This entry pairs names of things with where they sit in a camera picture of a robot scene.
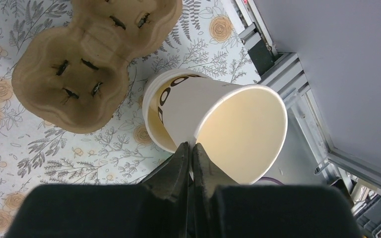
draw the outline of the floral tablecloth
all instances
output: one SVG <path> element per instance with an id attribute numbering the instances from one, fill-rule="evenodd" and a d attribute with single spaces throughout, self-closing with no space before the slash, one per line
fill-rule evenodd
<path id="1" fill-rule="evenodd" d="M 11 74 L 36 34 L 71 18 L 68 0 L 0 0 L 0 237 L 37 185 L 135 184 L 169 157 L 142 119 L 149 76 L 188 68 L 226 82 L 259 81 L 221 2 L 184 0 L 183 15 L 161 48 L 130 63 L 130 91 L 113 119 L 93 133 L 66 132 L 24 109 Z"/>

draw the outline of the paper cup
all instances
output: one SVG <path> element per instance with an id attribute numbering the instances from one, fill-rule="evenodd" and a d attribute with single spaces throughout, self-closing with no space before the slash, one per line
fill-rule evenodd
<path id="1" fill-rule="evenodd" d="M 150 78 L 142 109 L 158 146 L 174 153 L 183 142 L 201 143 L 213 163 L 240 184 L 256 182 L 271 168 L 287 133 L 285 105 L 272 89 L 186 69 Z"/>

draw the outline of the metal bar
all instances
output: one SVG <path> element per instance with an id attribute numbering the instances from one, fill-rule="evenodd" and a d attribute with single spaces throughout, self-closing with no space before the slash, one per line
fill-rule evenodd
<path id="1" fill-rule="evenodd" d="M 318 175 L 318 174 L 322 173 L 326 168 L 328 168 L 328 166 L 329 166 L 330 164 L 331 164 L 331 163 L 329 162 L 329 160 L 324 160 L 322 163 L 320 163 L 320 164 L 316 167 L 314 174 L 315 174 L 315 175 Z"/>
<path id="2" fill-rule="evenodd" d="M 267 86 L 278 92 L 294 78 L 296 78 L 301 72 L 303 72 L 302 64 L 297 62 L 295 65 L 291 66 L 291 68 L 289 68 L 288 71 L 286 71 L 286 73 L 279 78 L 279 80 L 272 80 L 267 84 Z"/>
<path id="3" fill-rule="evenodd" d="M 256 26 L 254 23 L 252 23 L 250 26 L 248 26 L 244 31 L 242 31 L 239 34 L 240 39 L 246 41 L 250 36 L 255 34 Z"/>
<path id="4" fill-rule="evenodd" d="M 278 55 L 277 49 L 275 48 L 271 35 L 268 32 L 268 28 L 266 27 L 265 22 L 263 21 L 262 16 L 260 15 L 254 0 L 247 0 L 247 1 L 248 1 L 248 6 L 250 8 L 250 11 L 254 15 L 256 25 L 262 31 L 262 34 L 264 38 L 266 39 L 266 42 L 268 42 L 269 46 L 271 46 L 272 54 L 277 56 Z"/>
<path id="5" fill-rule="evenodd" d="M 300 100 L 300 103 L 298 103 L 297 106 L 299 110 L 303 112 L 303 119 L 304 121 L 306 121 L 307 127 L 309 128 L 309 131 L 313 136 L 313 141 L 316 144 L 316 148 L 320 152 L 320 156 L 322 158 L 326 158 L 328 150 L 327 147 L 324 145 L 323 138 L 319 132 L 319 128 L 317 127 L 315 117 L 309 108 L 308 101 L 306 100 L 305 95 L 303 95 L 302 100 Z"/>
<path id="6" fill-rule="evenodd" d="M 281 54 L 282 55 L 274 62 L 274 65 L 277 65 L 278 63 L 283 61 L 283 59 L 285 59 L 287 56 L 289 56 L 290 54 L 293 54 L 293 53 L 290 53 L 290 52 L 281 52 Z"/>
<path id="7" fill-rule="evenodd" d="M 240 12 L 243 15 L 243 18 L 246 22 L 246 24 L 249 26 L 252 24 L 253 20 L 251 19 L 251 16 L 248 12 L 248 10 L 245 7 L 245 4 L 242 2 L 242 0 L 236 0 L 237 7 L 239 8 Z"/>
<path id="8" fill-rule="evenodd" d="M 245 41 L 245 48 L 247 50 L 250 50 L 261 40 L 262 38 L 260 37 L 260 34 L 255 33 L 254 35 L 252 35 L 249 39 Z"/>
<path id="9" fill-rule="evenodd" d="M 315 97 L 313 96 L 312 92 L 307 92 L 306 98 L 309 101 L 309 107 L 311 108 L 311 111 L 315 115 L 317 125 L 319 127 L 319 131 L 322 134 L 322 137 L 326 141 L 326 145 L 328 147 L 329 151 L 332 151 L 335 146 L 332 142 L 331 136 L 328 133 L 328 130 L 326 129 L 325 122 L 323 120 L 322 114 L 320 113 L 318 104 L 316 103 Z"/>
<path id="10" fill-rule="evenodd" d="M 294 114 L 294 116 L 296 118 L 296 121 L 299 124 L 300 129 L 301 129 L 304 137 L 306 138 L 307 143 L 309 145 L 309 148 L 312 151 L 313 156 L 316 159 L 317 163 L 318 164 L 323 163 L 323 161 L 326 158 L 322 155 L 320 149 L 318 148 L 318 146 L 316 144 L 316 139 L 315 139 L 314 135 L 312 134 L 312 132 L 311 132 L 311 130 L 309 128 L 308 123 L 305 120 L 306 115 L 300 110 L 299 107 L 297 107 L 297 105 L 300 103 L 300 101 L 301 100 L 299 100 L 298 103 L 296 103 L 295 106 L 291 107 L 290 110 Z M 328 174 L 328 168 L 326 168 L 326 170 L 323 170 L 321 174 L 325 177 L 325 179 L 327 181 L 331 180 L 331 178 L 330 178 L 330 176 Z"/>
<path id="11" fill-rule="evenodd" d="M 300 84 L 297 84 L 297 83 L 291 84 L 287 88 L 285 93 L 279 93 L 281 98 L 284 101 L 284 104 L 287 110 L 290 109 L 296 102 L 298 102 L 301 99 L 302 95 L 305 94 L 306 91 L 310 90 L 309 85 L 305 86 L 305 84 L 302 84 L 303 80 L 298 80 L 298 82 Z"/>
<path id="12" fill-rule="evenodd" d="M 300 75 L 296 78 L 288 87 L 284 87 L 278 91 L 282 98 L 287 97 L 293 90 L 299 91 L 305 84 L 307 84 L 308 80 L 305 74 Z"/>
<path id="13" fill-rule="evenodd" d="M 328 158 L 343 170 L 366 182 L 375 184 L 381 189 L 381 168 L 336 148 L 328 153 Z"/>
<path id="14" fill-rule="evenodd" d="M 281 58 L 283 59 L 276 62 L 270 70 L 261 76 L 261 85 L 268 85 L 278 76 L 284 74 L 292 64 L 296 64 L 299 60 L 299 57 L 296 53 L 288 53 Z"/>
<path id="15" fill-rule="evenodd" d="M 352 189 L 354 188 L 354 186 L 353 186 L 353 182 L 351 181 L 351 178 L 348 177 L 347 172 L 345 172 L 345 171 L 344 171 L 342 168 L 340 168 L 340 167 L 338 167 L 338 171 L 339 171 L 340 177 L 341 177 L 342 180 L 344 181 L 345 186 L 347 187 L 348 191 L 352 191 Z"/>
<path id="16" fill-rule="evenodd" d="M 237 34 L 240 35 L 245 30 L 245 26 L 243 25 L 242 20 L 237 14 L 233 3 L 230 0 L 222 1 L 222 3 L 223 3 L 224 9 L 227 12 L 227 15 L 230 18 L 230 21 L 232 22 L 234 26 L 234 30 L 236 31 Z"/>

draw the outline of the black lettering on cup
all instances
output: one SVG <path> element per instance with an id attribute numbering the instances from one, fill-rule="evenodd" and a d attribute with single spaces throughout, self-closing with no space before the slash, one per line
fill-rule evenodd
<path id="1" fill-rule="evenodd" d="M 189 77 L 180 77 L 180 78 L 177 78 L 175 80 L 173 80 L 173 82 L 170 84 L 170 87 L 174 87 L 174 86 L 177 86 L 178 84 L 180 84 L 181 82 L 187 80 Z"/>
<path id="2" fill-rule="evenodd" d="M 163 92 L 161 93 L 161 96 L 160 96 L 160 107 L 162 107 L 166 103 L 166 100 L 167 100 L 167 98 L 170 95 L 170 91 L 172 90 L 171 88 L 174 87 L 174 86 L 179 85 L 183 81 L 187 80 L 189 77 L 198 78 L 198 77 L 201 77 L 201 76 L 199 76 L 199 75 L 193 75 L 192 74 L 192 75 L 188 75 L 188 76 L 182 76 L 180 78 L 177 78 L 177 79 L 173 80 L 173 82 L 170 83 L 170 87 L 164 89 Z M 161 123 L 164 125 L 164 122 L 163 122 L 163 110 L 160 107 L 158 107 L 158 118 L 160 119 Z"/>
<path id="3" fill-rule="evenodd" d="M 160 119 L 161 123 L 164 125 L 164 122 L 163 122 L 163 110 L 158 107 L 158 118 Z"/>
<path id="4" fill-rule="evenodd" d="M 167 98 L 169 97 L 169 94 L 170 94 L 170 91 L 171 91 L 171 90 L 172 90 L 172 89 L 171 89 L 170 87 L 168 87 L 168 88 L 164 89 L 164 91 L 161 93 L 161 96 L 160 96 L 160 106 L 163 106 L 163 105 L 164 105 L 164 103 L 166 102 Z"/>

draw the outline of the purple cable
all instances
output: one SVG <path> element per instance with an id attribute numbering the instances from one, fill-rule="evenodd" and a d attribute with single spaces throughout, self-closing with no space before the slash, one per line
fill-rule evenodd
<path id="1" fill-rule="evenodd" d="M 271 178 L 271 177 L 261 177 L 258 181 L 271 181 L 271 182 L 274 182 L 278 185 L 284 185 L 282 182 L 280 182 L 279 180 L 275 179 L 275 178 Z"/>

